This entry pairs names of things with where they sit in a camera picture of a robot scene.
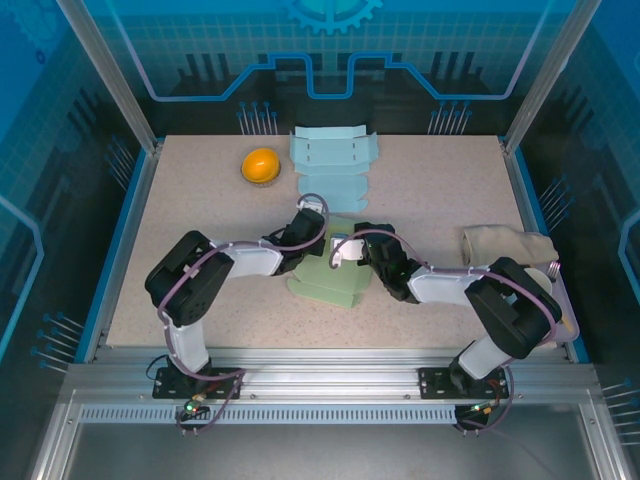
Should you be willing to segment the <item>green paper box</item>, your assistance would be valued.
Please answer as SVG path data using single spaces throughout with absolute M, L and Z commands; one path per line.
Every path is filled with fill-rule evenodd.
M 323 255 L 307 256 L 287 280 L 287 287 L 293 294 L 344 308 L 353 308 L 359 303 L 361 294 L 370 285 L 373 270 L 359 266 L 356 261 L 343 261 L 339 268 L 331 269 L 328 260 L 331 236 L 351 234 L 354 224 L 353 220 L 344 217 L 330 218 Z

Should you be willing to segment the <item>blue paper box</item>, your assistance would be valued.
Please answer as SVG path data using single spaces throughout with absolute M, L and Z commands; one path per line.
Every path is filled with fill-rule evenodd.
M 332 213 L 357 213 L 367 207 L 367 173 L 379 157 L 376 133 L 369 134 L 364 125 L 297 126 L 289 140 L 301 195 L 320 195 Z

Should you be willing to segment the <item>orange dome-shaped tart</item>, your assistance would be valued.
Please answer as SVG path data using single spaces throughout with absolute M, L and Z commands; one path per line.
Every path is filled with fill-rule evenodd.
M 258 148 L 245 157 L 240 172 L 244 180 L 250 184 L 267 187 L 279 177 L 281 162 L 273 149 Z

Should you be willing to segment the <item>beige folded cloth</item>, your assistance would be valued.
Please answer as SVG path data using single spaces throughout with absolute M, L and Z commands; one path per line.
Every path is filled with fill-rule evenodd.
M 521 265 L 557 261 L 552 240 L 540 233 L 515 230 L 507 225 L 477 225 L 462 229 L 462 257 L 466 265 L 489 265 L 508 257 Z

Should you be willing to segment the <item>lilac plastic tray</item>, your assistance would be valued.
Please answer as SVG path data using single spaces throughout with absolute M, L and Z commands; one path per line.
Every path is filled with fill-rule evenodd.
M 559 275 L 557 281 L 555 283 L 552 283 L 552 292 L 553 292 L 553 299 L 556 301 L 556 303 L 559 305 L 561 312 L 563 309 L 567 309 L 568 311 L 570 311 L 573 320 L 574 320 L 574 327 L 575 327 L 575 331 L 574 332 L 568 332 L 562 325 L 562 323 L 560 322 L 560 320 L 557 322 L 556 324 L 556 334 L 554 336 L 554 342 L 557 344 L 560 343 L 567 343 L 567 342 L 573 342 L 574 340 L 576 340 L 580 334 L 580 327 L 577 321 L 577 317 L 574 313 L 574 309 L 572 307 L 572 304 L 570 302 L 569 299 L 569 295 L 568 292 L 565 288 L 565 285 L 562 281 L 561 276 Z

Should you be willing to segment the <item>aluminium mounting rail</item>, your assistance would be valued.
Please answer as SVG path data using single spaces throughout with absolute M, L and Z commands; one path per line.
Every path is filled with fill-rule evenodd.
M 152 382 L 145 375 L 157 348 L 105 348 L 94 362 L 73 364 L 66 373 L 62 403 L 149 404 Z M 446 367 L 458 353 L 435 349 L 255 349 L 214 348 L 219 367 L 241 367 L 244 404 L 416 404 L 417 371 Z M 516 405 L 600 403 L 603 395 L 591 364 L 568 361 L 562 348 L 542 347 L 512 363 Z

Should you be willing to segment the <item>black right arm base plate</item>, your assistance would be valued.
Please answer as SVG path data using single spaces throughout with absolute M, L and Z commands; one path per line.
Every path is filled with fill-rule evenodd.
M 508 381 L 503 369 L 483 379 L 474 379 L 462 369 L 424 367 L 417 370 L 420 397 L 423 400 L 506 399 Z

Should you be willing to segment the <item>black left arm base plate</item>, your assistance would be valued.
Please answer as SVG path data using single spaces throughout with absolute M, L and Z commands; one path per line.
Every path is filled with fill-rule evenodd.
M 231 391 L 237 378 L 217 382 L 204 382 L 184 375 L 173 367 L 162 367 L 156 371 L 153 399 L 187 400 L 203 394 L 206 400 L 223 400 Z

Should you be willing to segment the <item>aluminium frame post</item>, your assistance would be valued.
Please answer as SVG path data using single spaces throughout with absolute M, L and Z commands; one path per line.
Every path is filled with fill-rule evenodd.
M 140 146 L 155 154 L 158 141 L 97 24 L 82 0 L 56 0 Z
M 519 147 L 601 2 L 602 0 L 576 0 L 507 131 L 503 141 L 503 153 L 506 156 L 513 155 Z

